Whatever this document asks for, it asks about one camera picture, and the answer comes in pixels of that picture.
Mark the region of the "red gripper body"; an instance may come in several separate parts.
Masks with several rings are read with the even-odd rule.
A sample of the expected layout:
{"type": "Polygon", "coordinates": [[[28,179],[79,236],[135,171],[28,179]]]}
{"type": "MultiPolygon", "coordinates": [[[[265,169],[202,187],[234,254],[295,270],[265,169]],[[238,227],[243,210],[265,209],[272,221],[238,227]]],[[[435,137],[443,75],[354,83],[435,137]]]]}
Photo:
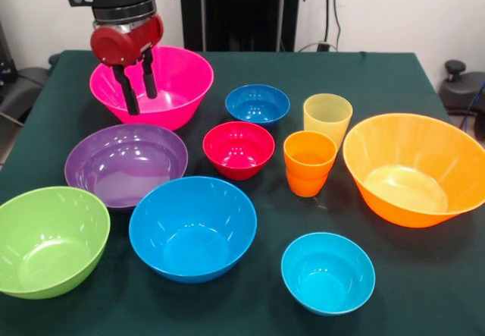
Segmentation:
{"type": "Polygon", "coordinates": [[[156,14],[145,20],[124,25],[101,25],[90,38],[95,56],[107,66],[135,64],[147,49],[156,46],[164,32],[156,14]]]}

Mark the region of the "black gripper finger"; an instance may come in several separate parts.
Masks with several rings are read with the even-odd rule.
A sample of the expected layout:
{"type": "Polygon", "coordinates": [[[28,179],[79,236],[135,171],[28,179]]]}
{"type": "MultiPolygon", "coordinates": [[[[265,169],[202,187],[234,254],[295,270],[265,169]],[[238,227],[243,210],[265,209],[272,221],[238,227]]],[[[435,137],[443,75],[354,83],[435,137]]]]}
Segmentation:
{"type": "Polygon", "coordinates": [[[136,98],[136,94],[131,86],[129,78],[126,76],[124,72],[124,67],[122,65],[114,65],[112,67],[112,70],[114,72],[115,79],[121,86],[128,114],[138,115],[139,105],[136,98]]]}
{"type": "Polygon", "coordinates": [[[143,52],[142,60],[142,70],[143,70],[143,81],[145,84],[146,95],[150,99],[155,99],[158,95],[158,91],[155,85],[155,78],[152,71],[152,50],[150,48],[143,52]]]}

